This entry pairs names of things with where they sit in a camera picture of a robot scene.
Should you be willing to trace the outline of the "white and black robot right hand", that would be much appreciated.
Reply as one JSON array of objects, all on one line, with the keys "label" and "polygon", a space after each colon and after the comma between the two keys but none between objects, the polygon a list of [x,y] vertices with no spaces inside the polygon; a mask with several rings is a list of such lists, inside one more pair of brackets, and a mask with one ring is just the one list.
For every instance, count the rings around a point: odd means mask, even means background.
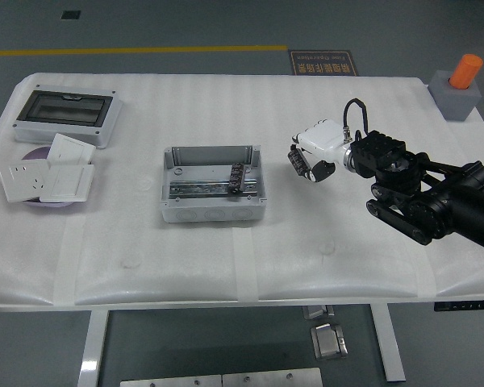
[{"label": "white and black robot right hand", "polygon": [[342,124],[325,119],[292,138],[288,159],[295,172],[309,181],[321,182],[341,165],[355,173],[350,131]]}]

